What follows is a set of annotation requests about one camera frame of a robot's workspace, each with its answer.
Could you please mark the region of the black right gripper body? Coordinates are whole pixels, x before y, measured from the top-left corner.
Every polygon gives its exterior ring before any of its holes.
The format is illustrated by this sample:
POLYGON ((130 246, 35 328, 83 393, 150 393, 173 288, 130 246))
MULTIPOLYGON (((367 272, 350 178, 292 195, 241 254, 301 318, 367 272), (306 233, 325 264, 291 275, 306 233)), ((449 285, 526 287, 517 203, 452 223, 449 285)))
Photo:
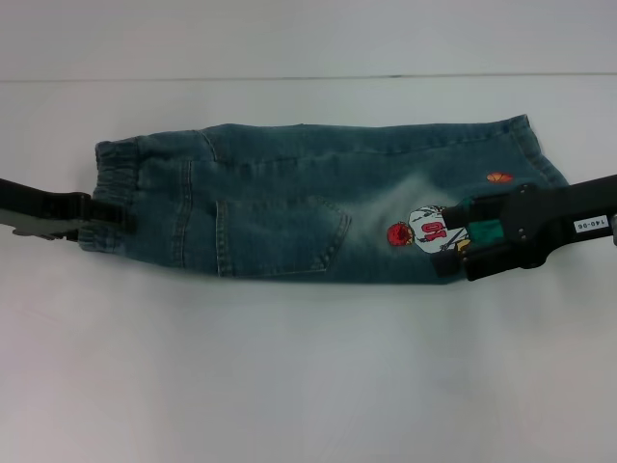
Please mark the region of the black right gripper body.
POLYGON ((524 184, 506 195, 497 219, 503 237, 473 249, 499 253, 506 271, 537 268, 561 247, 616 234, 615 176, 555 189, 524 184))

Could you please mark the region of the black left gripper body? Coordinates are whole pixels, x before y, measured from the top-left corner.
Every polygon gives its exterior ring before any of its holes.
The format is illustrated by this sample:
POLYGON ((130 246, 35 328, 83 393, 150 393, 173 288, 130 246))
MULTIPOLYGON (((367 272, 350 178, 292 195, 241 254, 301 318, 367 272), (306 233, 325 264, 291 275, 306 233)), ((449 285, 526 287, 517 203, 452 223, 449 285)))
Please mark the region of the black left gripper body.
POLYGON ((18 236, 77 240, 90 222, 91 202, 86 193, 52 193, 1 180, 1 224, 18 236))

